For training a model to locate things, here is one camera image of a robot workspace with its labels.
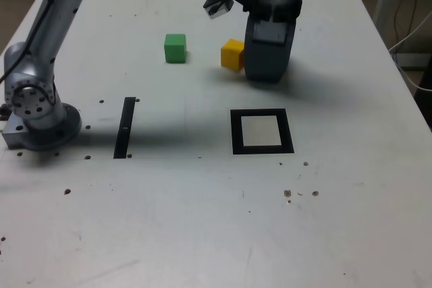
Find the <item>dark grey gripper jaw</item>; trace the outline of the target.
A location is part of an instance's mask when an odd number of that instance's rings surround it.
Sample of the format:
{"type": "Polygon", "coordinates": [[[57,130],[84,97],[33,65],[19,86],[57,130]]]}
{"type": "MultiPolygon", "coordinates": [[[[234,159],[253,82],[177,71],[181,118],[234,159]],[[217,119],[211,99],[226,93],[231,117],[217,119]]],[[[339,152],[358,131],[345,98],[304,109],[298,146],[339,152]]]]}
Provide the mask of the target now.
{"type": "Polygon", "coordinates": [[[254,82],[278,83],[290,60],[296,22],[248,18],[244,39],[244,70],[254,82]]]}

